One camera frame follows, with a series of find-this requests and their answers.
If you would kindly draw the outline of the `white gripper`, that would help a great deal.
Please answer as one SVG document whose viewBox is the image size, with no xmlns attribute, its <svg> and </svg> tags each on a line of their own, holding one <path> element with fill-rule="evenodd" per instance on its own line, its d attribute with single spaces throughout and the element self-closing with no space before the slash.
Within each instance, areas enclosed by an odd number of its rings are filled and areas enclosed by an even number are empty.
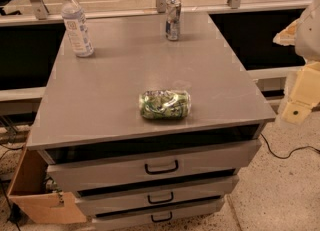
<svg viewBox="0 0 320 231">
<path fill-rule="evenodd" d="M 273 42 L 282 46 L 294 46 L 297 20 L 277 33 Z M 311 62 L 296 73 L 288 75 L 285 97 L 281 102 L 280 118 L 291 124 L 301 124 L 320 103 L 320 63 Z"/>
</svg>

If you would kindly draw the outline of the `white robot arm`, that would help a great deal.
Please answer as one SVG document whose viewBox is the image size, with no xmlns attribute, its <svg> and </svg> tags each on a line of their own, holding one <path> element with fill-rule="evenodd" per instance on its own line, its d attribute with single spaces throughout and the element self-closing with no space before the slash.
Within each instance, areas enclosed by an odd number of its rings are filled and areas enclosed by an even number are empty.
<svg viewBox="0 0 320 231">
<path fill-rule="evenodd" d="M 301 124 L 320 103 L 320 0 L 313 0 L 298 19 L 276 34 L 273 42 L 292 45 L 305 61 L 301 69 L 287 76 L 279 108 L 282 121 Z"/>
</svg>

